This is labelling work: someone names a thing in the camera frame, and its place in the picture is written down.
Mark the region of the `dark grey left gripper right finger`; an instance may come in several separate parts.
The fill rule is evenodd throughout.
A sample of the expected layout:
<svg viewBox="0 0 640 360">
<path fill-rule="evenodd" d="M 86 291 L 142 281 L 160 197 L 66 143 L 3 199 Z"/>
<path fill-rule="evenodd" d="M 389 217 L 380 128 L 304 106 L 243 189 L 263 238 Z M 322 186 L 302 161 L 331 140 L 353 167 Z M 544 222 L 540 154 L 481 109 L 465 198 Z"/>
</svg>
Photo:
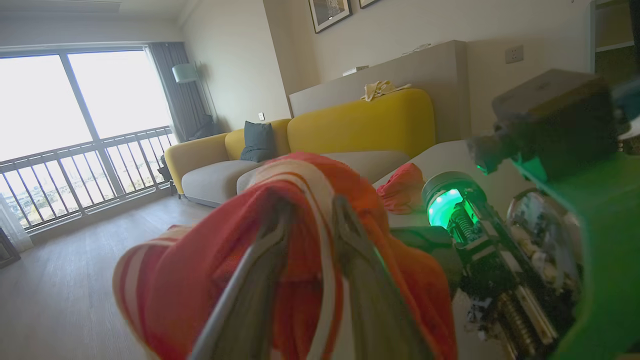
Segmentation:
<svg viewBox="0 0 640 360">
<path fill-rule="evenodd" d="M 345 196 L 333 199 L 334 250 L 349 287 L 357 360 L 432 360 L 434 351 Z"/>
</svg>

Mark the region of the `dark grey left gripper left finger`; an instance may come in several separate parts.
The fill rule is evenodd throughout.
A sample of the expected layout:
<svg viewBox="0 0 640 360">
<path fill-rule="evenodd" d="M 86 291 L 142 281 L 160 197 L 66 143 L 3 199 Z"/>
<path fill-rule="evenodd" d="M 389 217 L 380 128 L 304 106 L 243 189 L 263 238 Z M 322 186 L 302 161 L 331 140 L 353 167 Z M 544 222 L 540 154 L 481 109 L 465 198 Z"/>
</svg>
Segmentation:
<svg viewBox="0 0 640 360">
<path fill-rule="evenodd" d="M 288 261 L 294 205 L 273 202 L 189 355 L 191 360 L 268 360 L 275 291 Z"/>
</svg>

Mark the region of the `right gripper with green light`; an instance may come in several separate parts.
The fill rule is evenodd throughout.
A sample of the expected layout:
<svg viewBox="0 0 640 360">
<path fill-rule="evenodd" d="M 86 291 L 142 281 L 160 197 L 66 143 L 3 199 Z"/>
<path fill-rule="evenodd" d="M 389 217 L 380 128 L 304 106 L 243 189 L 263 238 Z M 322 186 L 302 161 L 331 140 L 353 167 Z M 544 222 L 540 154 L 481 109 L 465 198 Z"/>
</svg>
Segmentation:
<svg viewBox="0 0 640 360">
<path fill-rule="evenodd" d="M 503 219 L 463 172 L 431 177 L 422 199 L 432 226 L 391 234 L 434 257 L 450 296 L 461 287 L 471 300 L 467 321 L 479 335 L 499 339 L 512 360 L 549 359 L 582 296 L 582 244 L 571 213 L 532 187 L 510 201 Z"/>
</svg>

